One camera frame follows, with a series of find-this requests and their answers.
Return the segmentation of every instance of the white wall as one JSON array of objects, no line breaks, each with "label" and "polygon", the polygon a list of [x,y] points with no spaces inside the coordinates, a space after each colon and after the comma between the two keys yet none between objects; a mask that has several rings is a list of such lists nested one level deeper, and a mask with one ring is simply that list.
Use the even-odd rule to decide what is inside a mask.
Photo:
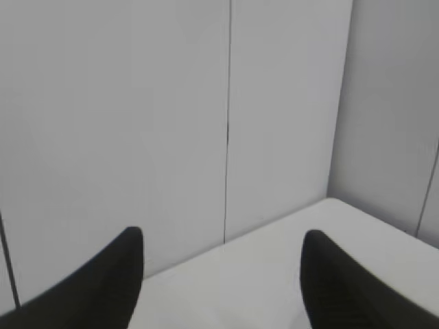
[{"label": "white wall", "polygon": [[351,0],[236,0],[227,239],[325,197]]},{"label": "white wall", "polygon": [[439,136],[439,2],[354,2],[329,195],[414,233]]},{"label": "white wall", "polygon": [[126,226],[222,242],[228,2],[0,1],[0,207],[22,302]]},{"label": "white wall", "polygon": [[14,308],[14,298],[12,297],[8,268],[6,267],[3,247],[0,241],[0,316]]},{"label": "white wall", "polygon": [[434,176],[425,209],[419,226],[418,238],[439,248],[439,163],[436,163]]}]

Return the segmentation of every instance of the vertical line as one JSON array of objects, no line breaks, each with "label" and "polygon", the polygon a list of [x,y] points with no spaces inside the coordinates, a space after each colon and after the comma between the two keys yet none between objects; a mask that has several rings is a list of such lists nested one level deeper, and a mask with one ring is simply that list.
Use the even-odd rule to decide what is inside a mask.
[{"label": "vertical line", "polygon": [[12,263],[9,254],[8,243],[6,242],[6,233],[5,233],[5,228],[3,226],[3,219],[1,218],[1,213],[0,213],[0,238],[1,238],[1,244],[3,246],[3,254],[5,256],[6,267],[8,269],[9,281],[12,290],[12,297],[14,298],[15,307],[20,308],[21,305],[19,300],[19,294],[16,290],[14,271],[12,270]]},{"label": "vertical line", "polygon": [[354,5],[356,3],[356,0],[352,1],[351,5],[351,15],[349,17],[349,24],[348,24],[348,36],[346,38],[346,51],[344,52],[344,64],[343,64],[343,72],[342,72],[342,83],[340,84],[340,93],[338,96],[338,107],[337,107],[337,117],[335,118],[335,129],[334,129],[334,137],[332,142],[332,151],[331,151],[331,161],[329,163],[329,171],[328,171],[328,184],[327,184],[327,191],[326,191],[326,197],[329,196],[329,187],[331,185],[331,177],[333,173],[333,167],[334,167],[334,155],[335,155],[335,143],[337,142],[337,129],[340,127],[340,109],[342,107],[342,95],[344,94],[344,89],[346,88],[346,72],[348,70],[348,52],[349,52],[349,45],[352,42],[352,29],[353,29],[353,16],[354,16]]},{"label": "vertical line", "polygon": [[430,194],[430,189],[431,189],[431,183],[433,182],[433,177],[434,174],[436,172],[436,166],[438,164],[438,156],[439,156],[439,139],[437,140],[437,146],[436,146],[436,155],[434,157],[434,163],[433,163],[433,168],[431,168],[431,173],[430,173],[430,180],[428,181],[428,185],[427,185],[427,191],[425,192],[425,196],[424,196],[424,202],[423,202],[423,207],[420,210],[420,215],[419,215],[419,221],[418,221],[418,225],[416,226],[416,231],[414,233],[414,236],[417,238],[418,234],[419,234],[419,230],[420,230],[420,224],[423,221],[423,217],[424,217],[424,211],[425,211],[425,206],[427,205],[427,199],[428,196]]},{"label": "vertical line", "polygon": [[232,0],[228,2],[228,72],[227,72],[227,136],[226,136],[226,175],[224,178],[224,235],[223,242],[226,243],[226,218],[227,218],[227,180],[228,180],[228,142],[230,136],[230,59],[232,49]]}]

